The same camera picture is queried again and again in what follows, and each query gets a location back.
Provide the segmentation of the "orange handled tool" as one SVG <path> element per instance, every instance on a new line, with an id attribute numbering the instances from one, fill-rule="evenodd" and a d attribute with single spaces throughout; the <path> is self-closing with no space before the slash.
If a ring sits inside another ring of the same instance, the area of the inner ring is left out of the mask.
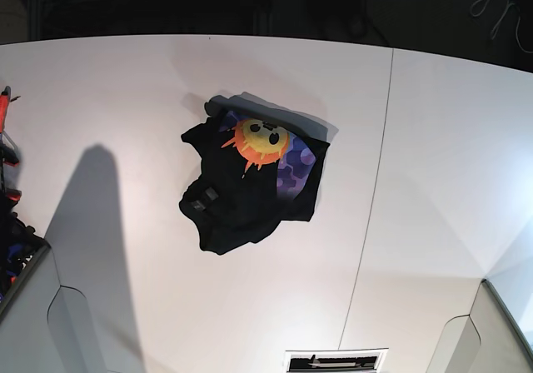
<path id="1" fill-rule="evenodd" d="M 1 159 L 3 163 L 7 163 L 9 166 L 16 167 L 20 162 L 17 156 L 17 153 L 3 141 L 5 121 L 6 121 L 7 110 L 8 110 L 10 101 L 11 101 L 11 88 L 10 86 L 5 86 L 5 88 L 1 91 L 1 105 L 0 105 Z"/>

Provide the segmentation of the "black white label plate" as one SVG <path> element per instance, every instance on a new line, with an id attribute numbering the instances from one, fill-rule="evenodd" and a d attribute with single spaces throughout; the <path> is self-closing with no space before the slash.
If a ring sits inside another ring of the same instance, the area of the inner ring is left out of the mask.
<path id="1" fill-rule="evenodd" d="M 284 372 L 369 372 L 381 371 L 387 348 L 340 351 L 287 351 Z"/>

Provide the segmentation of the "black printed t-shirt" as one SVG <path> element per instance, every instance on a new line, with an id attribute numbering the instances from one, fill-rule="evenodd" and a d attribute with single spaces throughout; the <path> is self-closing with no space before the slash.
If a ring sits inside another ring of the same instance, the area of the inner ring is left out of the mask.
<path id="1" fill-rule="evenodd" d="M 206 121 L 181 136 L 201 158 L 179 202 L 200 249 L 221 256 L 282 221 L 310 221 L 330 146 L 326 122 L 243 96 L 217 95 L 205 110 Z"/>

